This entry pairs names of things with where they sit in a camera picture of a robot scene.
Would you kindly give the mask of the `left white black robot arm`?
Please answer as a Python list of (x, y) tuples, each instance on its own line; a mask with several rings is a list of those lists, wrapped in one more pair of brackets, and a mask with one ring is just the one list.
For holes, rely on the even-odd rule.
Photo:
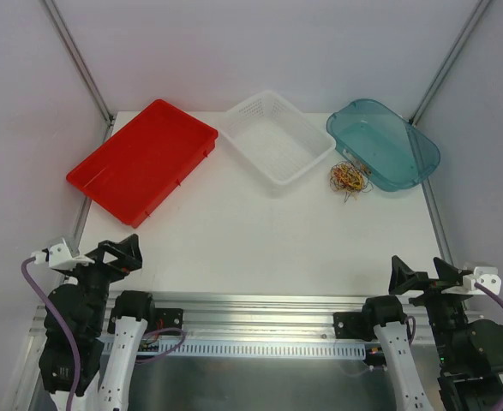
[(142, 267), (139, 237), (102, 241), (79, 254), (65, 240), (36, 253), (40, 264), (75, 279), (53, 289), (46, 306), (39, 369), (60, 410), (125, 410), (137, 351), (157, 323), (153, 297), (124, 291), (110, 313), (110, 286)]

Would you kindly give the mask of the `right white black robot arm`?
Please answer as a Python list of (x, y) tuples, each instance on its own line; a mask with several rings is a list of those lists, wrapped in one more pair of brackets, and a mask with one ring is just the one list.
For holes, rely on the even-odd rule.
[(438, 384), (447, 410), (503, 410), (503, 325), (490, 319), (470, 321), (464, 301), (488, 296), (503, 309), (501, 279), (493, 266), (459, 269), (434, 259), (435, 278), (413, 271), (392, 257), (387, 295), (368, 298), (362, 308), (362, 330), (377, 339), (385, 356), (398, 410), (430, 410), (432, 404), (410, 352), (412, 331), (399, 296), (424, 307), (440, 361)]

